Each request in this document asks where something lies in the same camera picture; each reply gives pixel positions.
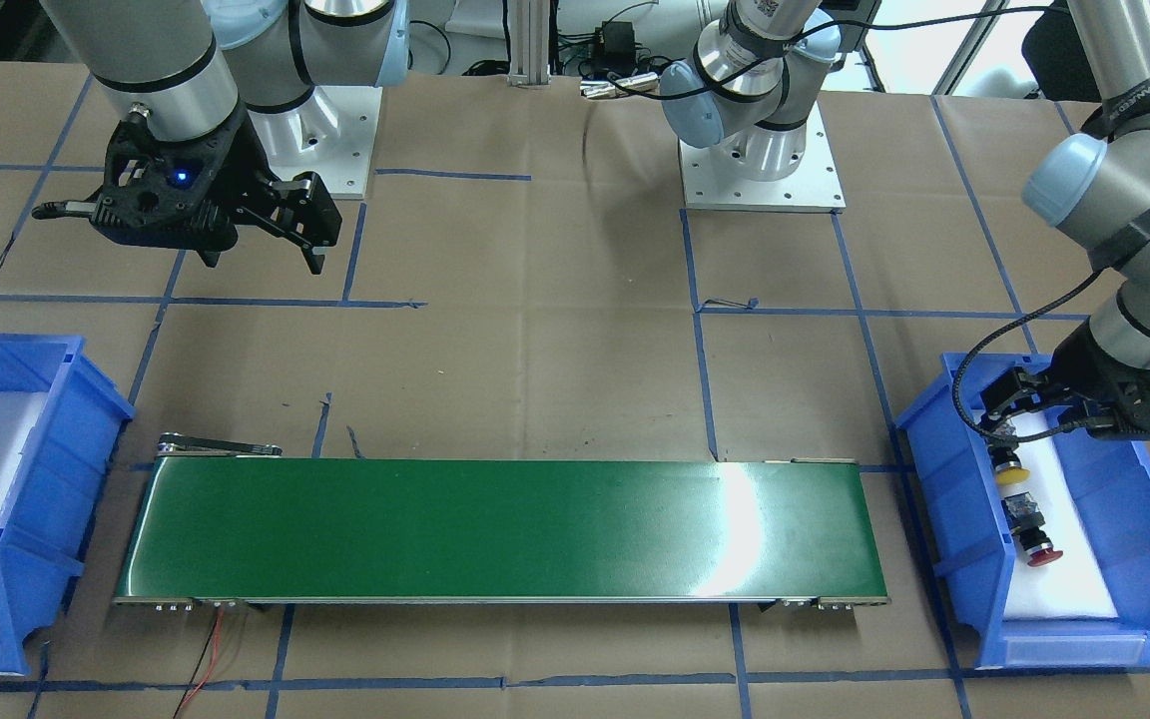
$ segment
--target robotic arm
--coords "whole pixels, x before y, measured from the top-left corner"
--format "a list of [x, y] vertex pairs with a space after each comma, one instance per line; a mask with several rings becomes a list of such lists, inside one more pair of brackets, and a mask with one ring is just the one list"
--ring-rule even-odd
[[[982, 392], [982, 428], [1066, 405], [1060, 423], [1090, 436], [1150, 441], [1150, 1], [1072, 0], [1103, 109], [1033, 174], [1023, 200], [1126, 277], [1036, 375], [1012, 369]], [[1017, 443], [989, 437], [995, 464]]]
[[36, 219], [84, 217], [120, 245], [193, 250], [210, 268], [238, 242], [236, 224], [255, 224], [322, 273], [342, 223], [337, 205], [314, 171], [283, 182], [266, 147], [320, 158], [314, 146], [332, 123], [319, 83], [401, 82], [404, 0], [41, 5], [126, 114], [101, 186], [86, 200], [45, 201]]
[[691, 147], [718, 147], [731, 171], [757, 182], [785, 178], [806, 148], [806, 120], [841, 45], [819, 0], [731, 0], [708, 23], [690, 59], [659, 78], [674, 132]]

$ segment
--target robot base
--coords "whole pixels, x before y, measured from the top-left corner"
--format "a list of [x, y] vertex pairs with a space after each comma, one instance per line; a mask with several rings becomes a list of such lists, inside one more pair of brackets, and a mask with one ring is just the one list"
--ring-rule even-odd
[[802, 163], [781, 181], [743, 178], [736, 174], [735, 161], [726, 155], [678, 143], [685, 207], [762, 213], [831, 213], [845, 208], [845, 194], [818, 106], [811, 109], [806, 127], [811, 132], [806, 136]]
[[321, 87], [339, 116], [338, 140], [329, 152], [306, 154], [302, 163], [282, 165], [269, 158], [269, 168], [278, 177], [292, 178], [306, 170], [314, 170], [338, 200], [361, 200], [367, 194], [370, 178], [370, 154], [375, 150], [375, 131], [379, 127], [379, 87]]

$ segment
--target conveyor belt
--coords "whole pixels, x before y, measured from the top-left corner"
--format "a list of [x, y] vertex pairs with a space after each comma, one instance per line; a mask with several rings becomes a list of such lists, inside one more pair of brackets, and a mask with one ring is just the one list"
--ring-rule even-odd
[[837, 464], [164, 457], [118, 602], [881, 604]]

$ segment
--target cable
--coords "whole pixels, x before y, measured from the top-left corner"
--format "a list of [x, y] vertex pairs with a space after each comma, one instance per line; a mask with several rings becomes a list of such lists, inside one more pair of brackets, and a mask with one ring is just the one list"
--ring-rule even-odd
[[210, 634], [207, 637], [207, 643], [201, 645], [201, 655], [198, 655], [198, 664], [193, 668], [194, 675], [198, 674], [198, 666], [201, 666], [201, 658], [207, 653], [207, 647], [210, 645], [210, 661], [207, 664], [207, 672], [201, 675], [200, 682], [194, 684], [192, 690], [185, 693], [184, 696], [179, 697], [179, 704], [177, 704], [177, 710], [171, 714], [171, 719], [178, 719], [179, 716], [184, 713], [189, 702], [193, 701], [193, 697], [198, 696], [201, 691], [201, 687], [206, 686], [207, 681], [210, 679], [210, 673], [215, 672], [216, 663], [220, 661], [220, 628], [224, 622], [224, 607], [215, 610], [215, 620], [210, 624]]
[[996, 18], [1000, 17], [1000, 15], [1012, 15], [1014, 13], [1059, 13], [1063, 15], [1072, 15], [1067, 8], [1053, 8], [1053, 6], [1045, 8], [1045, 6], [1041, 5], [1023, 5], [1019, 6], [1019, 8], [1000, 8], [966, 15], [952, 15], [952, 17], [946, 18], [917, 20], [917, 22], [899, 23], [894, 24], [894, 26], [881, 26], [881, 24], [866, 23], [862, 22], [862, 20], [830, 20], [829, 22], [822, 23], [820, 26], [813, 26], [807, 29], [807, 31], [793, 35], [789, 38], [787, 45], [792, 45], [795, 41], [803, 41], [806, 37], [811, 37], [816, 32], [826, 31], [826, 29], [831, 26], [857, 26], [864, 29], [880, 29], [880, 31], [882, 29], [914, 29], [919, 26], [938, 26], [940, 24], [959, 22], [959, 20]]
[[444, 61], [442, 70], [437, 70], [437, 74], [446, 72], [446, 68], [451, 66], [451, 38], [447, 37], [445, 32], [443, 32], [442, 28], [436, 26], [434, 23], [424, 22], [424, 20], [412, 20], [412, 24], [413, 26], [434, 28], [434, 30], [437, 31], [437, 33], [443, 37], [443, 41], [444, 44], [446, 44], [446, 61]]
[[619, 18], [620, 15], [622, 15], [622, 14], [629, 12], [629, 10], [634, 10], [636, 8], [644, 8], [644, 6], [647, 6], [647, 5], [658, 5], [658, 3], [659, 3], [659, 0], [646, 0], [644, 3], [629, 5], [629, 6], [627, 6], [627, 8], [620, 10], [620, 13], [615, 13], [615, 14], [611, 15], [611, 18], [606, 20], [606, 22], [607, 23], [613, 23], [613, 22], [615, 22], [615, 18]]
[[[789, 38], [789, 40], [784, 43], [784, 45], [793, 45], [796, 44], [796, 41], [803, 41], [806, 37], [811, 37], [813, 33], [825, 31], [825, 29], [831, 26], [859, 26], [864, 29], [877, 29], [877, 31], [882, 31], [882, 29], [913, 29], [919, 26], [936, 26], [936, 24], [954, 23], [959, 22], [959, 20], [994, 18], [998, 17], [998, 15], [1010, 15], [1014, 13], [1068, 13], [1068, 10], [1066, 8], [1042, 8], [1042, 6], [1026, 5], [1022, 6], [1022, 8], [1002, 8], [999, 10], [987, 10], [982, 13], [971, 13], [967, 15], [952, 15], [952, 17], [949, 18], [918, 20], [918, 22], [914, 23], [894, 24], [894, 26], [880, 26], [880, 24], [866, 23], [862, 22], [862, 20], [831, 20], [830, 22], [822, 23], [820, 26], [813, 26], [811, 29], [807, 29], [807, 31], [793, 35], [792, 37]], [[744, 74], [751, 72], [754, 67], [758, 67], [758, 64], [761, 63], [766, 63], [766, 61], [768, 60], [775, 60], [775, 58], [762, 58], [761, 60], [754, 61], [754, 63], [752, 64], [747, 64], [744, 68], [735, 70], [734, 72], [730, 74], [729, 77], [721, 79], [706, 79], [704, 81], [703, 86], [695, 87], [695, 90], [688, 90], [685, 92], [677, 92], [676, 94], [650, 94], [649, 92], [635, 90], [635, 87], [622, 86], [620, 85], [620, 83], [616, 83], [615, 79], [612, 78], [607, 78], [607, 82], [610, 82], [611, 85], [615, 86], [616, 90], [622, 92], [622, 94], [646, 97], [649, 100], [659, 100], [659, 101], [683, 100], [685, 99], [685, 97], [705, 94], [708, 91], [713, 91], [716, 90], [718, 87], [724, 86], [726, 83], [729, 83], [731, 79], [743, 77]]]
[[512, 72], [512, 36], [508, 35], [508, 0], [503, 5], [503, 53], [504, 60], [478, 60], [465, 70], [466, 76], [506, 76]]
[[1086, 291], [1087, 286], [1090, 286], [1095, 281], [1098, 281], [1101, 275], [1103, 275], [1103, 269], [1096, 269], [1090, 274], [1090, 276], [1083, 278], [1081, 284], [1072, 288], [1072, 291], [1068, 291], [1067, 295], [1059, 297], [1059, 299], [1056, 299], [1055, 301], [1050, 301], [1049, 305], [1042, 306], [1041, 309], [1036, 309], [1034, 313], [1023, 314], [1022, 318], [1005, 324], [1005, 327], [999, 328], [999, 330], [991, 332], [990, 336], [983, 337], [979, 344], [973, 346], [973, 350], [966, 353], [965, 358], [961, 360], [961, 366], [957, 368], [957, 374], [952, 378], [952, 405], [956, 406], [958, 418], [961, 418], [961, 421], [966, 423], [968, 428], [973, 429], [977, 436], [1007, 444], [1023, 444], [1051, 437], [1057, 434], [1070, 433], [1072, 429], [1091, 427], [1091, 424], [1094, 424], [1094, 420], [1090, 419], [1073, 420], [1072, 422], [1059, 424], [1057, 428], [1045, 429], [1044, 433], [1037, 433], [1029, 436], [1006, 436], [1003, 434], [990, 433], [987, 429], [979, 427], [979, 423], [975, 422], [975, 420], [971, 418], [971, 414], [966, 412], [966, 406], [961, 400], [961, 385], [965, 382], [966, 369], [971, 367], [971, 364], [976, 359], [976, 357], [979, 357], [979, 353], [984, 351], [984, 347], [994, 343], [997, 337], [1003, 336], [1003, 334], [1015, 328], [1021, 328], [1023, 324], [1032, 322], [1036, 318], [1041, 318], [1042, 314], [1051, 313], [1051, 311], [1059, 308], [1059, 306], [1066, 305], [1067, 301], [1073, 299], [1073, 297], [1081, 295], [1082, 291]]

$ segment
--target table surface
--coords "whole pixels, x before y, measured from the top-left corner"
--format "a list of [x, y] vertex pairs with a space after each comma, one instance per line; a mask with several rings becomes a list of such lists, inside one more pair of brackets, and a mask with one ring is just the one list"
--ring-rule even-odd
[[[416, 49], [416, 67], [434, 59]], [[1091, 108], [830, 92], [819, 106], [848, 208], [715, 213], [684, 209], [658, 104], [584, 101], [569, 78], [413, 74], [384, 91], [368, 197], [339, 201], [345, 231], [312, 276], [296, 246], [251, 228], [206, 269], [29, 219], [94, 190], [118, 110], [86, 68], [0, 63], [0, 332], [80, 334], [137, 410], [68, 613], [28, 645], [36, 668], [49, 648], [38, 718], [171, 716], [207, 641], [210, 611], [109, 605], [163, 431], [346, 459], [852, 458], [890, 596], [852, 613], [227, 614], [218, 690], [191, 713], [1150, 716], [1150, 673], [959, 670], [975, 640], [931, 576], [912, 459], [890, 431], [941, 353], [1089, 271], [1019, 192]], [[1053, 351], [1117, 284], [995, 350]], [[0, 716], [31, 711], [37, 683], [18, 687]]]

